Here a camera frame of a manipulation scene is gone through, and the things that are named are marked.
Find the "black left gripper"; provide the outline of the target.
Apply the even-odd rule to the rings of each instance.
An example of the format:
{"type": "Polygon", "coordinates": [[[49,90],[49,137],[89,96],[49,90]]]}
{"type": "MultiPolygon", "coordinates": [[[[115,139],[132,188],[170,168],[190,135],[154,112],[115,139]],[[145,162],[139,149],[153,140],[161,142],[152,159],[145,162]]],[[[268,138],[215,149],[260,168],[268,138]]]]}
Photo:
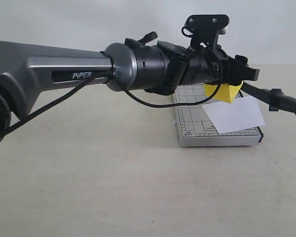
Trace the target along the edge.
{"type": "MultiPolygon", "coordinates": [[[[219,45],[217,49],[210,50],[203,46],[198,49],[188,47],[185,55],[189,59],[185,70],[185,85],[205,83],[217,85],[231,82],[232,57],[226,54],[219,45]]],[[[244,80],[257,81],[260,69],[248,67],[248,58],[243,55],[235,55],[235,66],[237,67],[234,82],[244,80]]]]}

